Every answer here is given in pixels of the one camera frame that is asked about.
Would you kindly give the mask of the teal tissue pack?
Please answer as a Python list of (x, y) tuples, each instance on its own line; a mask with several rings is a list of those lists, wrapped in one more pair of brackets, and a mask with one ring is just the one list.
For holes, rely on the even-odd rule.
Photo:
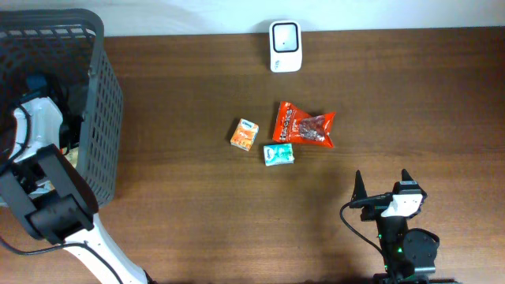
[(264, 162), (266, 166), (278, 166), (294, 163), (292, 144), (272, 144), (264, 146)]

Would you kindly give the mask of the red candy bag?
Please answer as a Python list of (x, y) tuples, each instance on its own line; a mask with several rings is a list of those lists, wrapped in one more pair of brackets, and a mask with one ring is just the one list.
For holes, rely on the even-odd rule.
[(333, 148), (330, 138), (335, 112), (311, 116), (287, 101), (279, 105), (272, 139), (279, 143)]

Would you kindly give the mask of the orange tissue pack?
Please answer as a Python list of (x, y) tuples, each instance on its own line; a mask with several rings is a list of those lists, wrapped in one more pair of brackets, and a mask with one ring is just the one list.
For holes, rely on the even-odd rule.
[(241, 118), (230, 138), (230, 144), (245, 151), (249, 151), (259, 132), (259, 126), (251, 121)]

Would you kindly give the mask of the yellow snack bag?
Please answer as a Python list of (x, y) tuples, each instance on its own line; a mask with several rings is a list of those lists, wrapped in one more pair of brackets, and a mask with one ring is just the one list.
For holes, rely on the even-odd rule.
[(82, 184), (77, 171), (78, 153), (76, 149), (60, 151), (54, 145), (37, 152), (37, 162), (43, 171), (43, 188), (55, 190), (60, 196), (75, 194)]

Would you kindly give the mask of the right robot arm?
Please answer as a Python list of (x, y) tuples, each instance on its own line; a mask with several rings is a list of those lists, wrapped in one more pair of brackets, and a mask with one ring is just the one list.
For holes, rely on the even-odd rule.
[(361, 210), (361, 221), (376, 224), (384, 262), (385, 272), (375, 274), (374, 283), (428, 283), (436, 271), (440, 238), (407, 224), (421, 213), (426, 198), (427, 193), (405, 169), (391, 192), (375, 196), (367, 194), (361, 173), (355, 174), (349, 207)]

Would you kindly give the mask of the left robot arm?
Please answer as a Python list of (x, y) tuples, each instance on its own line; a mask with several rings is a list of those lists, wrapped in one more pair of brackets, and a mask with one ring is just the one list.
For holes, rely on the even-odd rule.
[(1, 166), (1, 197), (27, 233), (50, 247), (1, 245), (19, 256), (65, 250), (101, 283), (151, 283), (108, 234), (92, 189), (66, 157), (79, 144), (82, 122), (69, 107), (70, 89), (44, 73), (29, 76), (26, 85), (10, 104), (16, 134)]

